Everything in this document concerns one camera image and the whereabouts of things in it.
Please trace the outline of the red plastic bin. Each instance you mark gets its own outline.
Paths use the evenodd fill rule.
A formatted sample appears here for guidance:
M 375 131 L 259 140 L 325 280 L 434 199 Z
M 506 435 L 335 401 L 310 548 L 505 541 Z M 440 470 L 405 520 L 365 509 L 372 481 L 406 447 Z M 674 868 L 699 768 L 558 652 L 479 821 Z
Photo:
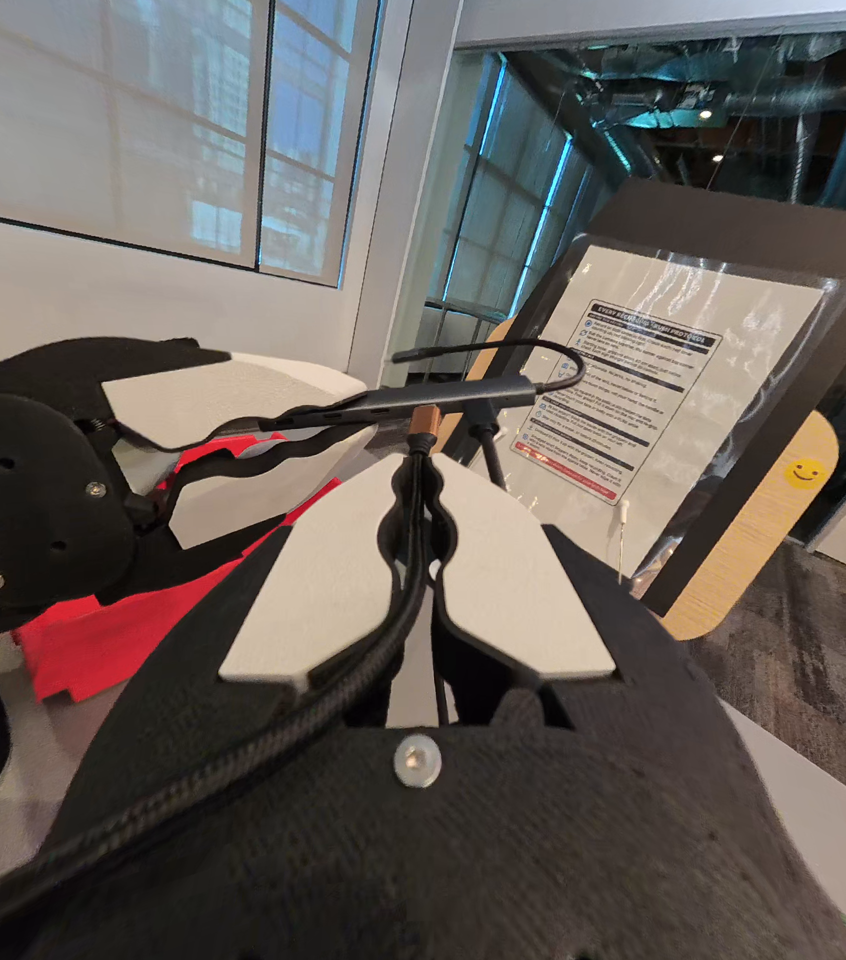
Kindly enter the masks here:
M 333 478 L 289 514 L 185 550 L 196 571 L 185 572 L 183 582 L 107 606 L 93 596 L 65 602 L 15 630 L 37 700 L 67 692 L 81 702 L 131 678 L 165 636 L 274 530 L 290 526 L 338 485 Z

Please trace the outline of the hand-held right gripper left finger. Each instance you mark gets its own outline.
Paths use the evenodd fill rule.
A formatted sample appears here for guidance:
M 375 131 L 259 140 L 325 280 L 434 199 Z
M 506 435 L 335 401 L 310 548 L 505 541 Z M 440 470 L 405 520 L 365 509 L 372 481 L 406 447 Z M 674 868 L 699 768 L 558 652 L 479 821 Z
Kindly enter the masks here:
M 406 456 L 385 457 L 293 525 L 219 678 L 308 692 L 385 623 L 402 587 L 404 495 L 394 480 L 408 466 Z

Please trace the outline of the black sign board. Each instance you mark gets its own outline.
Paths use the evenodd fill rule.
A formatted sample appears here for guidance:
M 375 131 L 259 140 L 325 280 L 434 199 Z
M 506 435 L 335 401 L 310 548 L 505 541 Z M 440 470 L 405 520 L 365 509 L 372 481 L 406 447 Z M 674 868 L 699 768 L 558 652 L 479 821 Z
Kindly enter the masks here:
M 598 245 L 846 282 L 846 211 L 631 178 L 597 213 L 588 237 Z M 795 359 L 777 398 L 755 414 L 741 458 L 648 587 L 644 603 L 655 614 L 667 615 L 676 606 L 705 548 L 717 545 L 808 416 L 845 384 L 846 302 Z

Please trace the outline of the grey usb hub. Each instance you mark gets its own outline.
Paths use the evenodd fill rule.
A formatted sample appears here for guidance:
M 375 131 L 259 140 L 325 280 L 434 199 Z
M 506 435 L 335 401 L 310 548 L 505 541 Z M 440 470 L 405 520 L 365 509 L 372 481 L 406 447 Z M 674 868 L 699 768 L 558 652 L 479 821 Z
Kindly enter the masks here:
M 532 406 L 536 385 L 523 375 L 454 382 L 427 382 L 400 388 L 369 390 L 329 406 L 300 406 L 280 415 L 252 416 L 260 429 L 287 431 L 333 426 L 375 426 L 411 417 L 422 406 L 435 406 L 444 414 L 462 414 L 472 402 L 489 402 L 496 410 Z

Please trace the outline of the wooden board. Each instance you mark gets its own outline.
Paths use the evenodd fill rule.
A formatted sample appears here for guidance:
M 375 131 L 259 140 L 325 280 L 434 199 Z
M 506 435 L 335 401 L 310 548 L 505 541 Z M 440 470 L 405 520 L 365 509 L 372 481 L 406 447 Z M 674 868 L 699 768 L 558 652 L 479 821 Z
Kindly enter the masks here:
M 785 467 L 813 458 L 829 479 L 838 457 L 833 428 L 811 411 L 786 441 L 759 429 L 737 462 L 717 462 L 724 475 L 696 478 L 677 499 L 677 467 L 688 464 L 689 452 L 664 440 L 663 462 L 648 457 L 622 496 L 621 522 L 621 507 L 512 450 L 514 415 L 503 426 L 501 462 L 513 498 L 603 563 L 610 580 L 678 641 L 701 638 L 725 620 L 825 486 L 795 489 Z

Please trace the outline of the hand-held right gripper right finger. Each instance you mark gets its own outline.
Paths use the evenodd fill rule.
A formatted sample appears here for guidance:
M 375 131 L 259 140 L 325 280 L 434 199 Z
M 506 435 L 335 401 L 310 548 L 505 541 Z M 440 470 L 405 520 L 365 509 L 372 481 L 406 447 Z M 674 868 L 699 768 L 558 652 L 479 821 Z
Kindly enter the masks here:
M 614 659 L 537 518 L 444 454 L 431 462 L 453 534 L 440 569 L 449 627 L 522 681 L 610 677 Z

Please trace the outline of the window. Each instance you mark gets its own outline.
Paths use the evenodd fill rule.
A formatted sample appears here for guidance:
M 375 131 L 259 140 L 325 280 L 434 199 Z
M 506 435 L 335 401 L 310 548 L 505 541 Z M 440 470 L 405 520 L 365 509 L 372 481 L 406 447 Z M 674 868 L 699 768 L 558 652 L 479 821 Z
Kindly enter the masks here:
M 0 1 L 0 223 L 338 287 L 383 11 Z

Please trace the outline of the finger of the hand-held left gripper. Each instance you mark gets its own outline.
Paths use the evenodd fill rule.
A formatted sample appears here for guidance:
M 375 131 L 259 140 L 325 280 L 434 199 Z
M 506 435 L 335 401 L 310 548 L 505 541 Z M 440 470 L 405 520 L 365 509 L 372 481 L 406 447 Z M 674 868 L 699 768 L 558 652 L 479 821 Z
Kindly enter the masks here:
M 275 422 L 300 407 L 357 398 L 367 384 L 329 366 L 233 353 L 229 360 L 104 381 L 115 421 L 165 452 L 189 450 L 221 428 Z
M 152 499 L 158 514 L 139 551 L 194 549 L 288 515 L 376 433 L 376 426 L 253 431 L 173 453 L 133 436 L 130 489 Z

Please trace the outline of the white instruction sheet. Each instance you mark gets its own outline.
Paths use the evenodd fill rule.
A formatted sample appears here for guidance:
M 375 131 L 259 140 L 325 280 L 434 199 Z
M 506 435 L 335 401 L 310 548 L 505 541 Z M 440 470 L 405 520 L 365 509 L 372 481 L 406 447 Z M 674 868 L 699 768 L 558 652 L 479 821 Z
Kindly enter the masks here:
M 625 577 L 707 471 L 738 457 L 732 431 L 836 293 L 742 270 L 584 243 L 540 336 L 579 350 L 585 377 L 503 417 L 510 495 Z

